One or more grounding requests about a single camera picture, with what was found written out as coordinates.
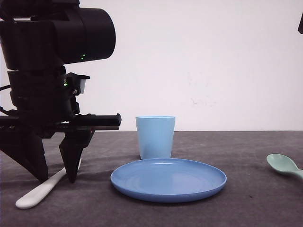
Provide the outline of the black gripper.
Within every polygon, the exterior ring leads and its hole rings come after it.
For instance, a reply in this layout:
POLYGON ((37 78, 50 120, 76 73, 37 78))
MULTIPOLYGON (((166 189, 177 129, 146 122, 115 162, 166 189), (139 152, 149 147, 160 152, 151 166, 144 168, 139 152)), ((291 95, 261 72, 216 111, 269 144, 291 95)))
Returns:
POLYGON ((1 112, 0 149, 36 179, 48 179, 41 138, 65 132, 59 145, 67 177, 76 181, 83 150, 95 130, 118 130, 121 115, 80 114, 67 86, 64 66, 44 70, 8 70, 10 97, 15 109, 1 112))

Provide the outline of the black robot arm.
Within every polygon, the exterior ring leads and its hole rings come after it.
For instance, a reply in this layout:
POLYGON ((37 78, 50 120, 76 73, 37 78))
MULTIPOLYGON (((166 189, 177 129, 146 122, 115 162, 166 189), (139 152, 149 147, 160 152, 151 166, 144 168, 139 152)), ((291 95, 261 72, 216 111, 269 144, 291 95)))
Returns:
POLYGON ((48 179, 43 139, 57 132, 70 182, 97 130, 118 130, 121 116, 80 113, 76 96, 88 76, 67 73, 66 64, 101 60, 115 49, 116 33, 103 9, 77 0, 3 0, 0 44, 14 109, 1 109, 0 149, 36 179, 48 179))
POLYGON ((300 22, 299 22, 298 32, 299 32, 300 34, 303 34, 303 14, 302 14, 301 19, 300 19, 300 22))

